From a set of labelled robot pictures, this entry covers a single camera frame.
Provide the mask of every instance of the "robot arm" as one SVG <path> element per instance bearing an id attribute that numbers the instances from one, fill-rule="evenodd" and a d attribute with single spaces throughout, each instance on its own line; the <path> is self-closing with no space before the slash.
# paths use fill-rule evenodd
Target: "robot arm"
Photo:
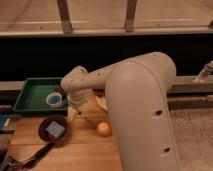
<path id="1" fill-rule="evenodd" d="M 83 103 L 83 89 L 105 88 L 124 171 L 180 171 L 166 99 L 175 77 L 173 61 L 154 52 L 91 73 L 74 68 L 61 85 L 74 107 Z"/>

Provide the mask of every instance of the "dark bowl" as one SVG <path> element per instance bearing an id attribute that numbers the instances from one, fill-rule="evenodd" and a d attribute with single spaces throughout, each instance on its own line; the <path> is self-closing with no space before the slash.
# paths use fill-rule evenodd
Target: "dark bowl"
<path id="1" fill-rule="evenodd" d="M 51 136 L 48 131 L 46 131 L 46 128 L 53 121 L 57 122 L 58 124 L 60 124 L 61 126 L 63 126 L 65 128 L 64 133 L 60 137 L 55 138 L 55 137 Z M 67 123 L 67 120 L 65 117 L 60 116 L 60 115 L 49 116 L 46 119 L 44 119 L 39 126 L 39 129 L 38 129 L 39 137 L 43 141 L 46 141 L 46 142 L 56 142 L 56 141 L 60 140 L 66 133 L 67 125 L 68 125 L 68 123 Z"/>

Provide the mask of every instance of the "orange ball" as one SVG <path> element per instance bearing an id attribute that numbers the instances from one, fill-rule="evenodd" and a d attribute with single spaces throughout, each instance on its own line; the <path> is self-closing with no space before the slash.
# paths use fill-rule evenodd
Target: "orange ball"
<path id="1" fill-rule="evenodd" d="M 111 126 L 108 122 L 100 122 L 96 127 L 97 134 L 101 137 L 107 137 L 112 134 Z"/>

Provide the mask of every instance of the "yellow object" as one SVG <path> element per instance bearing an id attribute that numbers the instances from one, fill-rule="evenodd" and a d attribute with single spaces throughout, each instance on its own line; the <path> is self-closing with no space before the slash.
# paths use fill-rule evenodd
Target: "yellow object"
<path id="1" fill-rule="evenodd" d="M 112 134 L 111 126 L 108 122 L 100 122 L 96 127 L 97 134 L 102 137 L 107 137 Z"/>
<path id="2" fill-rule="evenodd" d="M 75 116 L 76 114 L 78 113 L 78 111 L 72 107 L 68 107 L 68 115 L 67 115 L 67 118 L 68 118 L 68 122 L 72 122 L 74 119 L 75 119 Z"/>

